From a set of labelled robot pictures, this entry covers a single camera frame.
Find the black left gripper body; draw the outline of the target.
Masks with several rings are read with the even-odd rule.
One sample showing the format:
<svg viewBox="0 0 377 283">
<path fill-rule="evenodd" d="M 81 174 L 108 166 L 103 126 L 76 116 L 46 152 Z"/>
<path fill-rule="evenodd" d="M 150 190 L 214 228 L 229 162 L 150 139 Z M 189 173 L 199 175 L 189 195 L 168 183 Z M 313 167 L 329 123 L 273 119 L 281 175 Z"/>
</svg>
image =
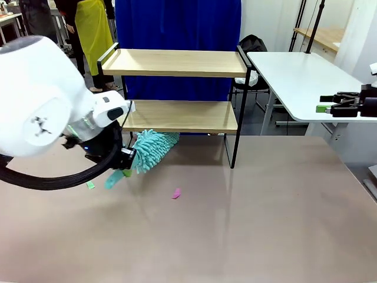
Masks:
<svg viewBox="0 0 377 283">
<path fill-rule="evenodd" d="M 98 164 L 105 160 L 113 148 L 117 150 L 110 162 L 110 168 L 118 169 L 121 163 L 121 149 L 123 147 L 122 129 L 118 121 L 103 128 L 95 138 L 84 142 L 85 157 Z"/>
</svg>

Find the thick black stand pole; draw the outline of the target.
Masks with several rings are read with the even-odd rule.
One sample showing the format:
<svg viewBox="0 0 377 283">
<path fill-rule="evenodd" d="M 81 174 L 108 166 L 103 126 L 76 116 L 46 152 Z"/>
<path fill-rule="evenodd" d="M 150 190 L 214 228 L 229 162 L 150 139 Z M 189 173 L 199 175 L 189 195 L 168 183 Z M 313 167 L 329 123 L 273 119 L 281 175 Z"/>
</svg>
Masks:
<svg viewBox="0 0 377 283">
<path fill-rule="evenodd" d="M 320 5 L 319 5 L 319 9 L 318 9 L 318 14 L 317 14 L 317 17 L 316 17 L 316 21 L 315 21 L 315 24 L 314 24 L 313 29 L 312 29 L 312 34 L 310 36 L 310 40 L 309 40 L 309 43 L 307 45 L 307 49 L 305 51 L 306 54 L 310 54 L 310 52 L 311 52 L 312 45 L 313 45 L 313 42 L 314 42 L 314 39 L 315 39 L 316 32 L 318 30 L 319 22 L 320 22 L 324 7 L 325 7 L 325 0 L 321 0 Z"/>
</svg>

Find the black chair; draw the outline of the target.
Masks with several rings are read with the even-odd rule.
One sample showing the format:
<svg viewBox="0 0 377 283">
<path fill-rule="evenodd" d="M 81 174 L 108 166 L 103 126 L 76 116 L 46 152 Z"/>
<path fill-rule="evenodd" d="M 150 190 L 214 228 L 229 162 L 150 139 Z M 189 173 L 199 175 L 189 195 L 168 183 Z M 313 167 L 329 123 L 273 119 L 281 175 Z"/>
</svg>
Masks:
<svg viewBox="0 0 377 283">
<path fill-rule="evenodd" d="M 256 35 L 250 34 L 244 37 L 240 42 L 239 46 L 241 47 L 242 51 L 247 54 L 248 52 L 267 52 L 267 47 L 265 46 L 263 40 Z M 256 85 L 250 87 L 249 85 L 241 85 L 236 84 L 234 78 L 232 79 L 231 84 L 231 91 L 232 95 L 234 95 L 235 101 L 237 101 L 237 95 L 238 94 L 244 94 L 244 90 L 247 91 L 247 94 L 254 94 L 254 101 L 255 106 L 257 106 L 259 109 L 261 109 L 262 112 L 266 112 L 266 106 L 262 106 L 258 99 L 257 95 L 259 93 L 261 94 L 268 94 L 270 95 L 270 87 L 268 86 L 267 82 L 264 80 L 264 78 L 259 74 L 259 72 L 256 70 L 256 67 L 252 67 L 252 70 L 255 70 L 258 75 L 259 79 Z"/>
</svg>

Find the thin black light stand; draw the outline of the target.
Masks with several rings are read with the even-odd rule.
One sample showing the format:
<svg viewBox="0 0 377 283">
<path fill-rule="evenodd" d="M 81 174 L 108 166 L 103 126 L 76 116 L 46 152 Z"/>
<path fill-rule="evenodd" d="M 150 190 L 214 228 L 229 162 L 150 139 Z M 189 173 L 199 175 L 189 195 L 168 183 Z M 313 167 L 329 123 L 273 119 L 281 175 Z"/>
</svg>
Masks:
<svg viewBox="0 0 377 283">
<path fill-rule="evenodd" d="M 306 2 L 307 2 L 307 0 L 301 0 L 301 2 L 300 2 L 299 12 L 297 14 L 296 23 L 295 23 L 295 27 L 293 28 L 293 34 L 292 34 L 292 38 L 291 38 L 291 42 L 290 42 L 290 46 L 289 46 L 289 52 L 292 52 L 293 49 L 294 49 L 296 38 L 297 38 L 296 29 L 300 28 L 302 18 L 303 18 L 303 14 L 304 14 L 305 8 L 306 8 Z"/>
</svg>

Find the wooden background table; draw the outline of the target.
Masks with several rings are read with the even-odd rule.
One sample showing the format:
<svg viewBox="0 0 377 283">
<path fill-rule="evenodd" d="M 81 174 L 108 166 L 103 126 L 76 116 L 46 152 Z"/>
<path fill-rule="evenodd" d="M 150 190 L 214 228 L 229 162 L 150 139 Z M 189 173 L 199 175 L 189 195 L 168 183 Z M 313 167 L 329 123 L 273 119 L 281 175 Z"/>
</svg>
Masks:
<svg viewBox="0 0 377 283">
<path fill-rule="evenodd" d="M 293 30 L 299 35 L 305 37 L 304 46 L 308 45 L 310 37 L 312 35 L 312 29 L 294 28 Z M 344 33 L 345 29 L 340 28 L 318 28 L 313 41 L 313 46 L 317 44 L 326 51 L 337 53 Z"/>
</svg>

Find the person in black clothes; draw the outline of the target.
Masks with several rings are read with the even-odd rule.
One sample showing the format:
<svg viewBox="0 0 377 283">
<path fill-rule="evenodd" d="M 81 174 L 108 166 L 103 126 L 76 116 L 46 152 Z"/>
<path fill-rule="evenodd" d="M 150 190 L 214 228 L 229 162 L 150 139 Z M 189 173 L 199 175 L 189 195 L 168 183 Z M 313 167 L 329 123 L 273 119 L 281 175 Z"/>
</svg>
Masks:
<svg viewBox="0 0 377 283">
<path fill-rule="evenodd" d="M 48 0 L 19 0 L 19 6 L 29 35 L 44 36 L 58 44 Z"/>
</svg>

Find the large white table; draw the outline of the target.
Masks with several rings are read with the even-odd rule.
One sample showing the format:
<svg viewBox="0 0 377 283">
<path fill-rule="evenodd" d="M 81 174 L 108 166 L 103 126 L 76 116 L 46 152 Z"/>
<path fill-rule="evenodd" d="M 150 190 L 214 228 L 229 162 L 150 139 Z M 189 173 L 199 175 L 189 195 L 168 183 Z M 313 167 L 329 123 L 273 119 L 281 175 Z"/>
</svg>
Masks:
<svg viewBox="0 0 377 283">
<path fill-rule="evenodd" d="M 375 117 L 337 118 L 316 112 L 321 96 L 359 91 L 362 85 L 321 56 L 304 52 L 250 52 L 247 56 L 270 87 L 262 136 L 267 134 L 275 99 L 279 99 L 294 120 L 309 125 L 306 135 L 313 135 L 315 127 L 320 125 L 331 134 L 332 142 L 340 139 L 350 123 L 377 124 Z"/>
</svg>

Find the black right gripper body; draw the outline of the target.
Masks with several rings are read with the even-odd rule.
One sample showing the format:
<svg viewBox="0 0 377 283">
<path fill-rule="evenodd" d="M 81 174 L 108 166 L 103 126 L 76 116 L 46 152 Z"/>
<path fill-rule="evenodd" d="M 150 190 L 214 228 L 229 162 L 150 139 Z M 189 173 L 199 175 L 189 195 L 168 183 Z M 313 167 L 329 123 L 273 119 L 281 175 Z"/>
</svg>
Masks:
<svg viewBox="0 0 377 283">
<path fill-rule="evenodd" d="M 358 110 L 362 117 L 377 117 L 377 87 L 362 85 L 359 103 Z"/>
</svg>

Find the white plastic bag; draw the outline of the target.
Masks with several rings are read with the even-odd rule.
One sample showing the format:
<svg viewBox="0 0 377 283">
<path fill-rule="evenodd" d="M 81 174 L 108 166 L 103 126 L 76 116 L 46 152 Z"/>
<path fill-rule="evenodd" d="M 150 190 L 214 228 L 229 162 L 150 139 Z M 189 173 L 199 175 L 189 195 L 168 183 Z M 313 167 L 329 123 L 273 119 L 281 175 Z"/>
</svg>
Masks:
<svg viewBox="0 0 377 283">
<path fill-rule="evenodd" d="M 258 79 L 259 79 L 258 73 L 255 70 L 251 70 L 248 85 L 250 87 L 256 85 L 257 82 L 258 82 Z M 236 84 L 245 85 L 245 83 L 246 83 L 246 79 L 245 78 L 235 78 L 234 80 L 235 80 Z"/>
</svg>

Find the grey metal mounting rail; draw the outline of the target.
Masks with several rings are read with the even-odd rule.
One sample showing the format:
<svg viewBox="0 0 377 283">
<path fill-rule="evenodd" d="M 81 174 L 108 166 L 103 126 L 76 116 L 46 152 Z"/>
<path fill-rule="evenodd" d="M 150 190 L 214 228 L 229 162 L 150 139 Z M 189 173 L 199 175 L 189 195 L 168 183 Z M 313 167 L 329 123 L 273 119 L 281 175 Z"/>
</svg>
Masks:
<svg viewBox="0 0 377 283">
<path fill-rule="evenodd" d="M 377 164 L 368 167 L 368 177 L 362 182 L 377 203 Z"/>
</svg>

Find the two-tier wood metal shelf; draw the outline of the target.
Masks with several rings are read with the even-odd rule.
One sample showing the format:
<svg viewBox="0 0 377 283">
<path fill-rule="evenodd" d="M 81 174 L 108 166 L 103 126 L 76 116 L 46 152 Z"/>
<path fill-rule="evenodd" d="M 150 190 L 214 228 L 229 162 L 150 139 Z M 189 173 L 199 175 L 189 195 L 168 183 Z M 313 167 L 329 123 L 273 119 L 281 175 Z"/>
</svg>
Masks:
<svg viewBox="0 0 377 283">
<path fill-rule="evenodd" d="M 203 77 L 249 79 L 252 65 L 241 47 L 231 51 L 122 49 L 113 44 L 97 60 L 100 76 Z M 231 101 L 136 100 L 137 111 L 123 129 L 141 132 L 153 129 L 173 133 L 235 134 L 234 149 L 227 150 L 235 167 L 247 96 L 235 116 Z"/>
</svg>

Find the person in yellow apron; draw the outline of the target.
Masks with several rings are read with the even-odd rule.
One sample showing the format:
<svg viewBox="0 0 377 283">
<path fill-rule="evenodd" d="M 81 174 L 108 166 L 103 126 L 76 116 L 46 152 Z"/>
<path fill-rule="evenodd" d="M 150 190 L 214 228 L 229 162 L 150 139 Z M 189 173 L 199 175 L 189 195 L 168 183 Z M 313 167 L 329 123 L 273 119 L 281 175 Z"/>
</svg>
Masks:
<svg viewBox="0 0 377 283">
<path fill-rule="evenodd" d="M 97 60 L 113 45 L 108 21 L 115 18 L 112 0 L 54 0 L 65 17 L 66 24 L 74 27 L 86 57 L 94 86 L 93 93 L 116 90 L 111 75 L 100 76 Z"/>
</svg>

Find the blue curtain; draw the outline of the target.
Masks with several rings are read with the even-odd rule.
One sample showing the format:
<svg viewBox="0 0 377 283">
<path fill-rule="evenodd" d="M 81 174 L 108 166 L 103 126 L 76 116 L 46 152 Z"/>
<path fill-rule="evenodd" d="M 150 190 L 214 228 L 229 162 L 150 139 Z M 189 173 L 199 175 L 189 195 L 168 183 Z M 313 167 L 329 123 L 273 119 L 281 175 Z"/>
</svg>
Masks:
<svg viewBox="0 0 377 283">
<path fill-rule="evenodd" d="M 241 0 L 115 0 L 122 49 L 237 50 Z M 228 101 L 232 78 L 125 76 L 129 100 Z"/>
</svg>

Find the teal microfiber duster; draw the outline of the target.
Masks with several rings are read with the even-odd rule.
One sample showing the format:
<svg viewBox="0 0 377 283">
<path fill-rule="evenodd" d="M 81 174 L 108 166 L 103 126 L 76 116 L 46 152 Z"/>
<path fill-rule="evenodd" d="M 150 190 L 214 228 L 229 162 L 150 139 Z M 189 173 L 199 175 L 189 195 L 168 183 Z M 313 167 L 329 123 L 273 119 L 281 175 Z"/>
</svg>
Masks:
<svg viewBox="0 0 377 283">
<path fill-rule="evenodd" d="M 130 170 L 137 174 L 151 170 L 177 144 L 179 137 L 179 133 L 159 133 L 153 129 L 138 133 L 137 140 L 131 147 L 136 149 L 136 157 Z M 123 170 L 115 170 L 105 181 L 105 188 L 112 189 L 123 177 Z"/>
</svg>

